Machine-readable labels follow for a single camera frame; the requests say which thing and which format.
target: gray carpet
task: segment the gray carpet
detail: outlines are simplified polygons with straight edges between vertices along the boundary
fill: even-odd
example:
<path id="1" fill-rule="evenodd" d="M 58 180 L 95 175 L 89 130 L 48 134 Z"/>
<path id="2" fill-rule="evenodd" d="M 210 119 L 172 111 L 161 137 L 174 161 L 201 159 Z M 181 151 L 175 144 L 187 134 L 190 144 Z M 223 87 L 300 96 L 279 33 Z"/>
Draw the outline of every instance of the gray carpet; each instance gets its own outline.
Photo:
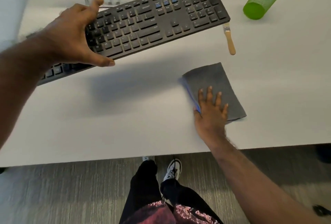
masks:
<path id="1" fill-rule="evenodd" d="M 313 147 L 244 153 L 305 206 L 331 209 L 331 165 L 320 163 Z M 197 191 L 225 224 L 249 223 L 210 153 L 176 157 L 183 165 L 180 183 Z M 171 159 L 156 157 L 159 182 Z M 0 223 L 116 224 L 140 163 L 130 158 L 10 168 L 0 175 Z"/>

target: folded cloth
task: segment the folded cloth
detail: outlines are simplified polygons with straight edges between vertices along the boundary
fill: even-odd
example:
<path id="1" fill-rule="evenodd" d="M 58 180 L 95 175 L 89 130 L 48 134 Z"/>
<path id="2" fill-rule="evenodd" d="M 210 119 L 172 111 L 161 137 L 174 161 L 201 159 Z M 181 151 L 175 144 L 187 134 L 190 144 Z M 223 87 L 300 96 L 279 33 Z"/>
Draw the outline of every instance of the folded cloth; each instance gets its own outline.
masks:
<path id="1" fill-rule="evenodd" d="M 218 92 L 222 92 L 222 106 L 229 104 L 228 122 L 246 117 L 245 110 L 234 94 L 230 82 L 226 76 L 221 63 L 216 63 L 210 66 L 198 67 L 188 71 L 183 75 L 184 85 L 186 86 L 191 98 L 193 99 L 196 108 L 201 113 L 198 103 L 198 91 L 203 88 L 206 96 L 207 88 L 213 87 L 213 101 L 215 102 Z"/>

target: person's left arm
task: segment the person's left arm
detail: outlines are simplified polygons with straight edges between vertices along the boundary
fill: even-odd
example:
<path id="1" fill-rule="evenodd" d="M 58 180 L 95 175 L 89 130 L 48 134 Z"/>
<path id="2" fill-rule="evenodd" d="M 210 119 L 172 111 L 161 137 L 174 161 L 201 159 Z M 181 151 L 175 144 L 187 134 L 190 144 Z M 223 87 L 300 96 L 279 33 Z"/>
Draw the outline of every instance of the person's left arm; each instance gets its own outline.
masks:
<path id="1" fill-rule="evenodd" d="M 115 65 L 114 60 L 91 51 L 85 38 L 85 27 L 96 19 L 102 3 L 93 0 L 91 6 L 75 4 L 41 32 L 0 53 L 0 148 L 38 81 L 52 65 Z"/>

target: wooden brush handle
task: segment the wooden brush handle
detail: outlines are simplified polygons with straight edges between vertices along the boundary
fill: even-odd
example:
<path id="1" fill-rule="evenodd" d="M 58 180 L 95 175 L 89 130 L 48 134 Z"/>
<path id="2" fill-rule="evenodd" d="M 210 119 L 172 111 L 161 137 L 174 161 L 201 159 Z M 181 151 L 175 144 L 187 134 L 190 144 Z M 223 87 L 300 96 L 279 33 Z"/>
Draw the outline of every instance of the wooden brush handle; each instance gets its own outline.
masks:
<path id="1" fill-rule="evenodd" d="M 226 39 L 228 41 L 228 47 L 229 47 L 230 54 L 235 55 L 236 54 L 236 49 L 234 48 L 234 44 L 233 44 L 233 41 L 232 41 L 232 38 L 231 38 L 231 32 L 226 31 L 225 36 L 226 36 Z"/>

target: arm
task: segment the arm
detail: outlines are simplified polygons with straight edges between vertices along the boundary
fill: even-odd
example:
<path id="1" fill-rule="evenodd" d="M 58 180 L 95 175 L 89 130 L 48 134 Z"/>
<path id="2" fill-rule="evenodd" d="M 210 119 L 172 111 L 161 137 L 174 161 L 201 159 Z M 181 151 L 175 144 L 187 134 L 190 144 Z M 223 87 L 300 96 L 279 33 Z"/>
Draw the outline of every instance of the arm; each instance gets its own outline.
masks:
<path id="1" fill-rule="evenodd" d="M 91 51 L 85 39 L 85 26 L 97 17 L 102 3 L 94 0 L 90 7 L 76 4 L 35 36 L 0 53 L 0 148 L 37 82 L 52 65 L 115 65 L 112 59 Z"/>
<path id="2" fill-rule="evenodd" d="M 202 113 L 194 110 L 195 126 L 223 170 L 246 217 L 254 224 L 320 223 L 319 218 L 293 200 L 264 175 L 228 141 L 225 135 L 226 104 L 221 108 L 221 93 L 213 104 L 212 89 L 205 99 L 199 91 Z"/>

